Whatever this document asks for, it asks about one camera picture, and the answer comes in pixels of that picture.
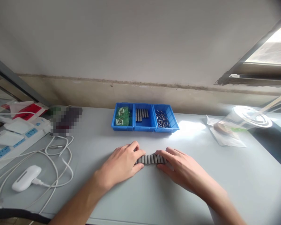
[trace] hand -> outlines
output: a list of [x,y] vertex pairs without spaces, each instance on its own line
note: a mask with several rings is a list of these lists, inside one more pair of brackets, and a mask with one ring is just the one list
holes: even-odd
[[190,156],[185,153],[166,148],[166,151],[157,150],[172,165],[173,170],[163,164],[157,167],[166,173],[175,183],[188,191],[192,191],[204,201],[211,197],[226,196],[226,191]]
[[102,167],[95,172],[94,177],[98,184],[108,191],[114,185],[133,177],[139,172],[144,167],[144,164],[134,164],[145,154],[144,150],[140,150],[140,145],[137,141],[118,147]]

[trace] left hand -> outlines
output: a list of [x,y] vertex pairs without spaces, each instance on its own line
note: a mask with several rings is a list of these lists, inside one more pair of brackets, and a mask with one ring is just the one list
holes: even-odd
[[95,172],[93,178],[95,178],[100,187],[108,191],[114,185],[133,177],[139,172],[144,167],[144,164],[134,164],[145,154],[144,150],[140,150],[140,145],[137,141],[118,147],[102,167]]

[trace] plastic cup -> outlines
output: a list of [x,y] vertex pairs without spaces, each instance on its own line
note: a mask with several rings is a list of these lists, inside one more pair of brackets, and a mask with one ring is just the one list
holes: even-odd
[[264,115],[258,113],[258,110],[248,106],[236,106],[222,120],[214,125],[214,129],[221,133],[231,134],[241,132],[250,128],[268,128],[273,122]]

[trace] wall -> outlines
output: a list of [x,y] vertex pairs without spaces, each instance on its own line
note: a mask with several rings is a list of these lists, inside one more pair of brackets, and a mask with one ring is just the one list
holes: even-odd
[[281,19],[271,0],[0,0],[14,72],[213,85]]
[[219,114],[281,93],[213,85],[280,19],[274,0],[1,0],[0,60],[55,104]]

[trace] power outlet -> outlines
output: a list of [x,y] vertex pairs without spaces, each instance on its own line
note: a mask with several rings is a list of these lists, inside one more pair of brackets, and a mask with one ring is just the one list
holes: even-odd
[[6,146],[5,148],[0,150],[0,158],[2,158],[4,155],[10,152],[10,147]]
[[27,137],[31,137],[32,135],[34,135],[37,132],[37,129],[33,128],[32,130],[28,131],[25,135]]
[[23,143],[25,141],[25,138],[23,138],[22,140],[20,140],[17,144],[15,144],[13,147],[17,147],[19,144]]

